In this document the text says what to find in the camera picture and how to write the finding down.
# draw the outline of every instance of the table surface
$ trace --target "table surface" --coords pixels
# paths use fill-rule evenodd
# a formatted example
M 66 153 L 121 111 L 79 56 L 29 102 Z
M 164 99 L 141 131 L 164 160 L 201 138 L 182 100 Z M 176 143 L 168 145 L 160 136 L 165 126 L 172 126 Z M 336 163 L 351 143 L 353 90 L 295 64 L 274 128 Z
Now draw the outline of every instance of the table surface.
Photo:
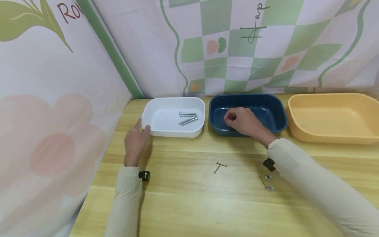
M 287 106 L 291 94 L 276 95 Z M 277 171 L 262 165 L 265 148 L 251 138 L 219 137 L 206 116 L 196 138 L 153 137 L 140 167 L 151 172 L 141 197 L 139 236 L 342 236 Z M 112 207 L 124 137 L 149 100 L 133 100 L 121 116 L 70 237 L 103 237 Z M 379 145 L 305 143 L 288 130 L 280 137 L 303 148 L 318 163 L 354 187 L 379 208 Z M 216 162 L 226 164 L 216 174 Z

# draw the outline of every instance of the plastic tray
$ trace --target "plastic tray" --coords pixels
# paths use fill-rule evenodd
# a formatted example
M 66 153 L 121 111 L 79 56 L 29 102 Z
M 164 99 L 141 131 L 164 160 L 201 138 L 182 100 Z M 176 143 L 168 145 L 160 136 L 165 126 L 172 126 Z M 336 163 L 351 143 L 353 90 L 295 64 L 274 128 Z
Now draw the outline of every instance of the plastic tray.
M 287 127 L 288 121 L 282 102 L 273 95 L 222 95 L 214 97 L 209 103 L 209 124 L 217 135 L 245 137 L 224 122 L 226 111 L 235 107 L 251 109 L 259 121 L 274 133 Z
M 179 122 L 188 119 L 180 112 L 197 113 L 199 120 L 185 126 Z M 204 126 L 205 103 L 196 97 L 156 98 L 149 101 L 142 114 L 142 127 L 151 126 L 150 134 L 162 137 L 197 137 Z
M 299 94 L 288 100 L 289 129 L 302 141 L 371 144 L 379 141 L 379 102 L 369 96 Z

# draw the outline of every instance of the beige sleeve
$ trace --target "beige sleeve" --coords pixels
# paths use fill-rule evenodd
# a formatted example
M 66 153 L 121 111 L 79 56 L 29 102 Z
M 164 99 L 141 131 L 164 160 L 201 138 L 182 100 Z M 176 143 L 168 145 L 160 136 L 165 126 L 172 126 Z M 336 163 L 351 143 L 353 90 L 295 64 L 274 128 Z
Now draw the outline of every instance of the beige sleeve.
M 345 237 L 378 237 L 379 211 L 355 189 L 287 139 L 268 147 L 275 168 L 299 189 Z
M 105 237 L 136 237 L 138 206 L 142 194 L 142 180 L 138 178 L 138 172 L 138 167 L 120 168 Z

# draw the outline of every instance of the white plastic tray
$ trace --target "white plastic tray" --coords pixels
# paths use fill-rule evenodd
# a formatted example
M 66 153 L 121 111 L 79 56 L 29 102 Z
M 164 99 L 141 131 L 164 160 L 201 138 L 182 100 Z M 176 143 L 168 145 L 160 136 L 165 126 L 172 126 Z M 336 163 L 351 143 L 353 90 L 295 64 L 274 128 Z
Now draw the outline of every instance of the white plastic tray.
M 197 113 L 199 120 L 185 126 L 179 112 Z M 142 114 L 142 127 L 151 126 L 150 134 L 161 137 L 197 137 L 204 126 L 205 103 L 196 97 L 156 98 L 147 103 Z

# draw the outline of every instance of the screw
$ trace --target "screw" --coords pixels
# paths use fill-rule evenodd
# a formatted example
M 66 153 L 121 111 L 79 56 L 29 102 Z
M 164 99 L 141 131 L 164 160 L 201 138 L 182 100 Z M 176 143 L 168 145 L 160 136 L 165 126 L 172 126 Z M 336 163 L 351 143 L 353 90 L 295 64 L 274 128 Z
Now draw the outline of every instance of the screw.
M 218 171 L 218 169 L 220 168 L 221 165 L 218 165 L 217 169 L 213 172 L 214 174 L 216 174 L 216 172 Z
M 273 191 L 274 191 L 274 187 L 272 187 L 272 186 L 266 186 L 265 182 L 263 182 L 263 179 L 262 179 L 260 176 L 259 176 L 259 179 L 262 181 L 262 183 L 263 183 L 265 189 L 267 189 L 267 190 L 270 191 L 270 192 L 273 192 Z
M 197 116 L 193 116 L 193 117 L 191 117 L 191 118 L 189 118 L 189 119 L 187 119 L 187 120 L 185 120 L 183 122 L 180 122 L 179 125 L 184 126 L 184 125 L 190 124 L 190 123 L 192 123 L 192 122 L 194 122 L 196 120 L 199 120 L 198 117 Z
M 179 116 L 180 116 L 180 117 L 197 116 L 197 113 L 179 112 Z
M 222 166 L 225 166 L 225 167 L 228 167 L 227 165 L 224 165 L 224 164 L 221 164 L 219 162 L 217 162 L 218 165 L 222 165 Z
M 180 122 L 179 125 L 182 125 L 182 124 L 185 124 L 186 122 L 192 121 L 192 120 L 195 119 L 195 118 L 197 119 L 196 116 L 192 116 L 192 117 L 190 117 L 189 119 L 186 119 L 186 120 Z

